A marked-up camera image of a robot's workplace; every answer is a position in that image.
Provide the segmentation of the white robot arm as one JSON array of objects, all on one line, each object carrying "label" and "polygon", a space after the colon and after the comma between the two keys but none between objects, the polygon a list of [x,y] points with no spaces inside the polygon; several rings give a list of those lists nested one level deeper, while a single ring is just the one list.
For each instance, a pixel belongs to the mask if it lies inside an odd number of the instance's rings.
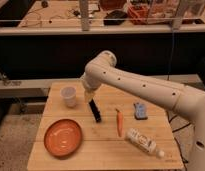
[{"label": "white robot arm", "polygon": [[176,82],[142,76],[115,67],[116,56],[102,51],[89,61],[82,75],[87,100],[102,83],[173,111],[194,125],[188,171],[205,171],[205,91]]}]

